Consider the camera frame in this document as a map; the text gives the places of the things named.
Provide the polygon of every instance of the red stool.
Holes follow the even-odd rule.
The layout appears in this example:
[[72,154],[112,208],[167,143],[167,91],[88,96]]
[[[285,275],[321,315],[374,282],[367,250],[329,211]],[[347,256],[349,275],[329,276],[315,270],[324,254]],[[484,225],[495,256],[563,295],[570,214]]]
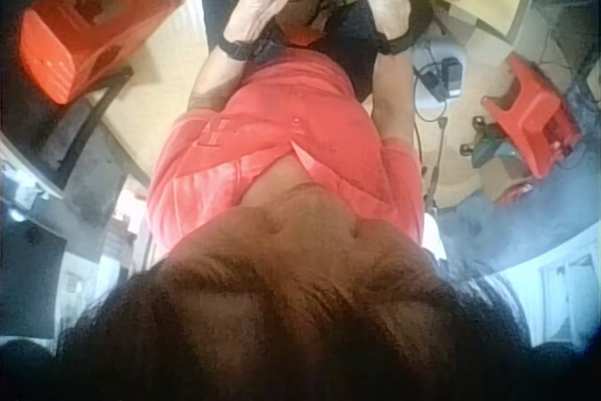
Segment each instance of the red stool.
[[[516,76],[513,86],[501,98],[484,97],[482,104],[507,133],[532,174],[544,178],[553,163],[572,152],[580,130],[563,98],[539,71],[515,54],[507,62]],[[500,104],[508,103],[508,110],[501,109]]]
[[56,103],[118,68],[180,0],[37,0],[24,16],[21,61]]

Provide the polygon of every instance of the black wristband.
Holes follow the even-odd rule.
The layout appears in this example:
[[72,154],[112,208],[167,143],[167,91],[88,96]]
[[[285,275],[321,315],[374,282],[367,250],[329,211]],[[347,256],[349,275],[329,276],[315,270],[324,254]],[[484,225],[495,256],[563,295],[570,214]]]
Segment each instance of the black wristband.
[[378,52],[383,55],[399,55],[413,45],[413,34],[409,29],[402,37],[387,39],[383,33],[378,33]]
[[217,45],[227,56],[236,61],[248,61],[254,54],[254,42],[230,42],[221,35]]

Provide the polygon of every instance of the hair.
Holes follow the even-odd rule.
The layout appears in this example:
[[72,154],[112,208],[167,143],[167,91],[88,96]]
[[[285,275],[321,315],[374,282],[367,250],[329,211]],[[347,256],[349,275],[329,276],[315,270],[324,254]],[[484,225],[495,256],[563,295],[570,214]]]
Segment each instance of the hair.
[[[396,271],[363,282],[360,296],[324,283],[283,297],[248,262],[207,262],[203,274],[174,283],[197,292],[194,308],[208,310],[192,325],[161,264],[85,314],[57,350],[58,397],[386,401],[515,399],[525,391],[529,347],[502,304],[444,283],[408,294],[414,283]],[[222,324],[237,309],[245,314]]]

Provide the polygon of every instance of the small device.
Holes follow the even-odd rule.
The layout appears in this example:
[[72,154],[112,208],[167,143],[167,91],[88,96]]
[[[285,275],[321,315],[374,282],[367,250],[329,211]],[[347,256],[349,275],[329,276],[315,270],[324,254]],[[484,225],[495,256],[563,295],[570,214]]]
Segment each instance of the small device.
[[438,102],[443,103],[449,97],[447,89],[440,77],[434,72],[429,71],[426,74],[418,75],[426,89]]
[[442,66],[442,81],[449,98],[458,98],[461,95],[461,84],[463,82],[463,66],[454,57],[444,58]]

